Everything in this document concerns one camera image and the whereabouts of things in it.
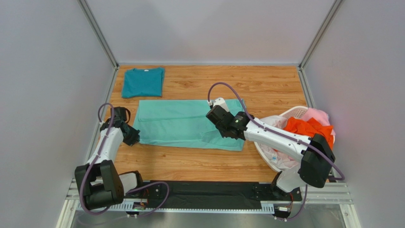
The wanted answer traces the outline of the mint green t shirt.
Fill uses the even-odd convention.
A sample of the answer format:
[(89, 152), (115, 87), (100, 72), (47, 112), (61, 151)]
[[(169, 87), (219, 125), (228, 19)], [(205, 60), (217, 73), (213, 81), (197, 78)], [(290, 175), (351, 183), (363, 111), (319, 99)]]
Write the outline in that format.
[(242, 151), (244, 140), (222, 137), (209, 110), (206, 100), (141, 100), (133, 127), (141, 144)]

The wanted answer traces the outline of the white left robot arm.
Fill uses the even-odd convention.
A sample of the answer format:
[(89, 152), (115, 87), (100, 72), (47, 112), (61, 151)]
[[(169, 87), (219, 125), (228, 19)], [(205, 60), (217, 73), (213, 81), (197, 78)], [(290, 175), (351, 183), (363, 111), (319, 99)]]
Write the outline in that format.
[(143, 184), (138, 171), (119, 174), (114, 165), (122, 143), (133, 146), (140, 141), (139, 130), (128, 124), (130, 116), (127, 108), (115, 107), (112, 116), (100, 127), (94, 153), (86, 164), (75, 169), (80, 203), (91, 214), (122, 203), (130, 190)]

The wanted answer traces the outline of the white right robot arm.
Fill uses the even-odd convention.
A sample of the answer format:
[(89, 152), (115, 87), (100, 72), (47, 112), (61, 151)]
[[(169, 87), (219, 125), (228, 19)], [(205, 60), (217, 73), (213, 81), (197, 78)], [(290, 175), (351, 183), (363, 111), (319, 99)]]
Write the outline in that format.
[(335, 156), (322, 135), (309, 137), (293, 134), (270, 126), (246, 112), (233, 115), (220, 105), (214, 105), (206, 118), (222, 137), (264, 144), (297, 161), (298, 165), (280, 171), (273, 179), (272, 184), (279, 190), (291, 192), (305, 185), (315, 188), (325, 186)]

